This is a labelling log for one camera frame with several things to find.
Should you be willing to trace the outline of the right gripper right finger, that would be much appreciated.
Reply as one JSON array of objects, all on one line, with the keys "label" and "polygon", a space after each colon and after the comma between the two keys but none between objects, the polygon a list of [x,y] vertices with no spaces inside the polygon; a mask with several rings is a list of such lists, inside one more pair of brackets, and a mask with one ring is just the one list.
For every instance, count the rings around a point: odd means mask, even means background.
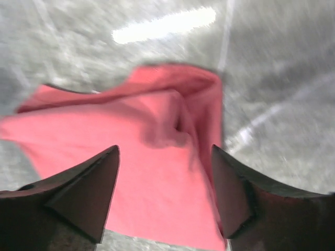
[{"label": "right gripper right finger", "polygon": [[334,250],[334,194],[298,189],[211,151],[223,237],[232,250]]}]

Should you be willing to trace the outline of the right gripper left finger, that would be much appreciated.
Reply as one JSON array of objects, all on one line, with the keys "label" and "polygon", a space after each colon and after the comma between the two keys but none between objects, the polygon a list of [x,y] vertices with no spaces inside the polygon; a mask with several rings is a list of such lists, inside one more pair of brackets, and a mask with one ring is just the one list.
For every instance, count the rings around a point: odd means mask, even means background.
[{"label": "right gripper left finger", "polygon": [[1,192],[1,250],[95,250],[119,168],[112,146],[18,190]]}]

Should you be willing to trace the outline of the salmon pink t shirt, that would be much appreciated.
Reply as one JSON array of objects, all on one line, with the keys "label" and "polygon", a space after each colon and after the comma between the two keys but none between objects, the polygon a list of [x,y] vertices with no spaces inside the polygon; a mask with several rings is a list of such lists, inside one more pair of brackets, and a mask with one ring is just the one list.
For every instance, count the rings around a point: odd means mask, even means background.
[{"label": "salmon pink t shirt", "polygon": [[224,250],[211,171],[221,101],[221,80],[210,71],[142,66],[99,94],[40,86],[1,120],[1,139],[17,143],[42,178],[118,145],[109,230]]}]

